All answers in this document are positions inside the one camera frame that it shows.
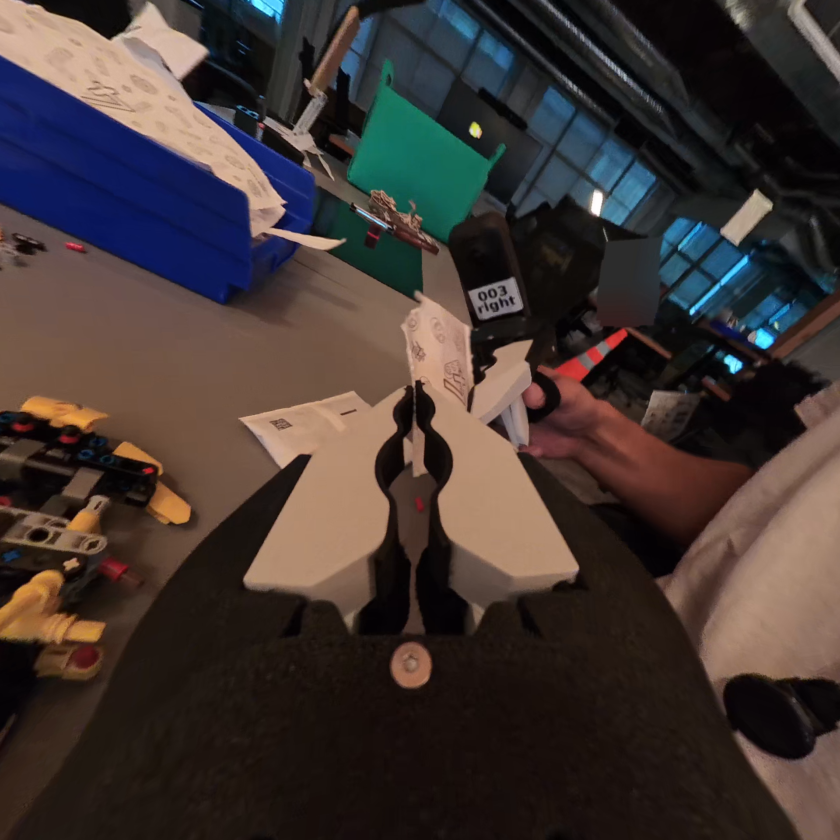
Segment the small brown brick model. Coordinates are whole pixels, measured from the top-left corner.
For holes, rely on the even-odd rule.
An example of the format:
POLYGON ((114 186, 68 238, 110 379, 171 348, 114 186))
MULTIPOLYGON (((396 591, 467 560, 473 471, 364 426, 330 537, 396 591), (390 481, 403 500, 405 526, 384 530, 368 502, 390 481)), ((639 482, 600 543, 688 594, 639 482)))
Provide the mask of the small brown brick model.
POLYGON ((383 190, 373 190, 367 205, 350 203, 350 210, 367 224, 364 246, 375 249, 380 239, 388 235, 399 242, 437 256, 439 246, 436 239, 423 231, 423 219, 417 214, 414 202, 409 202, 411 211, 404 213, 397 208, 396 200, 383 190))

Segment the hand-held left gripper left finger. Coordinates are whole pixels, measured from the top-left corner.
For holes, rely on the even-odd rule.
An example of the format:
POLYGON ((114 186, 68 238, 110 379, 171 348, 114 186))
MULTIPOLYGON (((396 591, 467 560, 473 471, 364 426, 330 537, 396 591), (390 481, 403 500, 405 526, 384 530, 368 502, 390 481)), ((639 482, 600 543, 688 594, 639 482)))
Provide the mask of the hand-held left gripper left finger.
POLYGON ((329 602, 341 615, 410 613, 392 485, 413 412, 407 386, 309 457, 245 573, 247 590, 329 602))

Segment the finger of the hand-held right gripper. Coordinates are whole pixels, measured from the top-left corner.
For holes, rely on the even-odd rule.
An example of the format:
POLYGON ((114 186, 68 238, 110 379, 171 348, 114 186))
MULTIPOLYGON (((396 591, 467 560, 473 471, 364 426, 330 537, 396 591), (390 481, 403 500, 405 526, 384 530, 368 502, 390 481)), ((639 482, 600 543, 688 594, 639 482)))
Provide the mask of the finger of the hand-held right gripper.
POLYGON ((470 414, 483 424, 496 420, 522 396, 532 382, 527 361, 532 339, 509 343, 492 351, 492 363, 482 371, 473 391, 470 414))

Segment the orange traffic cone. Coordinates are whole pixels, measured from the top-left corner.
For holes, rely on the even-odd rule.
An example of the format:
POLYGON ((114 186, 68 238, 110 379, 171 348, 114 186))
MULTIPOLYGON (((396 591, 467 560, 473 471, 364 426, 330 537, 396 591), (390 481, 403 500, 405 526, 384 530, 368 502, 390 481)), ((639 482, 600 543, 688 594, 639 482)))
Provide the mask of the orange traffic cone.
POLYGON ((592 373, 594 368, 603 362, 627 336, 626 329, 619 329, 598 344, 563 362, 555 371, 576 382, 583 382, 585 377, 592 373))

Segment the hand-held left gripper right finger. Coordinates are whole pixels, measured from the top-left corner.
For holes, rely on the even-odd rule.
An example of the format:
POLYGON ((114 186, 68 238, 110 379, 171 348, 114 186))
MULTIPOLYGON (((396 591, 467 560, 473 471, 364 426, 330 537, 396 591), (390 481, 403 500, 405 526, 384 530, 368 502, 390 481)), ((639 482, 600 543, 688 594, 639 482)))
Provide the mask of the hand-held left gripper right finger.
POLYGON ((511 444, 420 381, 416 435, 434 481, 416 567, 425 622, 478 622, 490 606, 576 582, 580 566, 511 444))

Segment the person's right forearm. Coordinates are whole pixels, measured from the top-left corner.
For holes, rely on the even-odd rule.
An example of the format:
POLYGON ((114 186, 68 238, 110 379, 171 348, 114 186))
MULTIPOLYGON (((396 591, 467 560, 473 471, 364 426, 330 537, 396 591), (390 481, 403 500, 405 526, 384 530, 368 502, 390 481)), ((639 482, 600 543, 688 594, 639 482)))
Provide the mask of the person's right forearm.
POLYGON ((754 476, 740 463, 702 458, 651 435, 597 402, 575 452, 580 465, 647 525, 688 548, 754 476))

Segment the grey desk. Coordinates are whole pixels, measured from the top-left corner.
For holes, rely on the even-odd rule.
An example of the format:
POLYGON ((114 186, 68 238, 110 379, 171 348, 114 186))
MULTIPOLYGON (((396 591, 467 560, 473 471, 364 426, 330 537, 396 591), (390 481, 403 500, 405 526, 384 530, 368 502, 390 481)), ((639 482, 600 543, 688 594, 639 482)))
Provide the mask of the grey desk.
POLYGON ((529 613, 477 640, 435 638, 433 674, 399 687, 394 638, 352 640, 326 607, 241 584, 279 512, 277 476, 237 415, 360 375, 396 387, 411 303, 375 281, 291 264, 255 303, 219 306, 108 255, 47 255, 2 291, 13 392, 113 410, 195 502, 202 551, 132 631, 77 744, 8 838, 547 838, 577 827, 596 784, 568 726, 571 660, 529 613))

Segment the person's right hand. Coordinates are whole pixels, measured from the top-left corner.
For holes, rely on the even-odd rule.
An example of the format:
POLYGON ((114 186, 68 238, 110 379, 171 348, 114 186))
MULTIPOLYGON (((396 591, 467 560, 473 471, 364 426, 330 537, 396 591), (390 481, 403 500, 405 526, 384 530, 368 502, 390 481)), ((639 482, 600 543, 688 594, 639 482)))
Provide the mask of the person's right hand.
POLYGON ((519 452, 544 459, 573 459, 603 419, 605 406, 582 383, 545 366, 522 394, 529 420, 528 444, 519 452))

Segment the large printed paper bag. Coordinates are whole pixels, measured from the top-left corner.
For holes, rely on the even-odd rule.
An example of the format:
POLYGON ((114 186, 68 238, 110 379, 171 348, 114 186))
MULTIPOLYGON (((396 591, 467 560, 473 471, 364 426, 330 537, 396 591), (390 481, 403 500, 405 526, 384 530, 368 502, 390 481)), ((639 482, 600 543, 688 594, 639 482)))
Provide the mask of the large printed paper bag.
POLYGON ((2 1, 1 30, 3 58, 246 194, 253 237, 283 218, 286 201, 257 162, 167 71, 33 3, 2 1))

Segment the small printed leaflet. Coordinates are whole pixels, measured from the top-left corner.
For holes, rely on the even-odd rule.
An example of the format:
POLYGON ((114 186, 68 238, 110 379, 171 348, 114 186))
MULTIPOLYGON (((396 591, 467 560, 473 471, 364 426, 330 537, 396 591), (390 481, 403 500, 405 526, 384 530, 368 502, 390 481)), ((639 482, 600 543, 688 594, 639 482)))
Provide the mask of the small printed leaflet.
POLYGON ((649 434, 671 442, 686 431, 700 399, 699 394, 653 390, 641 427, 649 434))

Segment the green plastic bin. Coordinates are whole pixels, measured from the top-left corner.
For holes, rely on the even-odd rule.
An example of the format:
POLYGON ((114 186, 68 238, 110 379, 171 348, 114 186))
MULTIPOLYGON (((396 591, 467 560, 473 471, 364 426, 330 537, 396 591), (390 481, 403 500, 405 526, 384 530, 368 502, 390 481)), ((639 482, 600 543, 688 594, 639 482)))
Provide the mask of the green plastic bin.
POLYGON ((447 243, 470 215, 506 145, 499 143, 490 157, 473 150, 400 96, 394 77, 387 59, 347 179, 364 193, 383 191, 401 212, 414 203, 423 231, 447 243))

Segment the person in beige shirt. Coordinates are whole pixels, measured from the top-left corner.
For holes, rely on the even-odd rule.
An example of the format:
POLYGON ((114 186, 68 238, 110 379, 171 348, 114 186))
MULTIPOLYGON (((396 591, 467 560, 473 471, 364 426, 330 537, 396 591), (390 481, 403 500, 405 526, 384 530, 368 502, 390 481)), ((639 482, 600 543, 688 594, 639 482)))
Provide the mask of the person in beige shirt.
MULTIPOLYGON (((732 496, 663 585, 722 706, 742 674, 838 682, 838 384, 797 413, 804 433, 732 496)), ((838 729, 799 760, 734 737, 801 838, 838 838, 838 729)))

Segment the blue plastic bin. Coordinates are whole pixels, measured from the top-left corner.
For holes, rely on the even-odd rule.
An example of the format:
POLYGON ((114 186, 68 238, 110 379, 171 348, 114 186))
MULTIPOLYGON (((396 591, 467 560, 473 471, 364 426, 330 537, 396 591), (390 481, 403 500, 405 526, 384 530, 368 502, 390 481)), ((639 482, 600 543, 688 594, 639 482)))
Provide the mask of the blue plastic bin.
POLYGON ((66 235, 226 303, 297 242, 250 234, 245 194, 1 59, 1 199, 66 235))

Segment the small printed paper bag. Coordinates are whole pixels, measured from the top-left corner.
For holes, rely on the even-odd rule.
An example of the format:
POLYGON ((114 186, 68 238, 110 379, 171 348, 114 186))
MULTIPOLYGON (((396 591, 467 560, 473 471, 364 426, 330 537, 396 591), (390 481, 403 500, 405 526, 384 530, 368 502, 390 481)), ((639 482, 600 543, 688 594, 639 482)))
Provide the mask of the small printed paper bag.
POLYGON ((402 324, 410 385, 431 387, 469 412, 475 386, 471 358, 471 327, 446 308, 417 291, 416 306, 402 324))

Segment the cluster of small brick pins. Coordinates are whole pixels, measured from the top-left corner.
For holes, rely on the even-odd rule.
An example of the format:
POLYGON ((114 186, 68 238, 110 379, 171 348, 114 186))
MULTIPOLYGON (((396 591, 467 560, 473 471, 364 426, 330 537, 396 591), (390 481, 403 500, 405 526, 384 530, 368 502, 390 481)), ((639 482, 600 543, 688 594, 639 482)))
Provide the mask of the cluster of small brick pins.
POLYGON ((29 236, 1 230, 1 268, 22 267, 27 259, 47 252, 47 246, 29 236))

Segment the yellow black brick car model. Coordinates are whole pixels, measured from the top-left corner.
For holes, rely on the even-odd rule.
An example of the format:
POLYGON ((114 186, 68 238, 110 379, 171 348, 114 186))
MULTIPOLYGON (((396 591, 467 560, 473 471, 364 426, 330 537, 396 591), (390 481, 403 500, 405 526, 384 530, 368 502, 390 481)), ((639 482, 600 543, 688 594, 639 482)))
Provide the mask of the yellow black brick car model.
POLYGON ((112 506, 173 526, 192 516, 156 459, 100 435, 107 418, 43 396, 2 411, 2 702, 37 679, 87 681, 100 669, 105 623, 70 609, 100 581, 133 577, 103 529, 112 506))

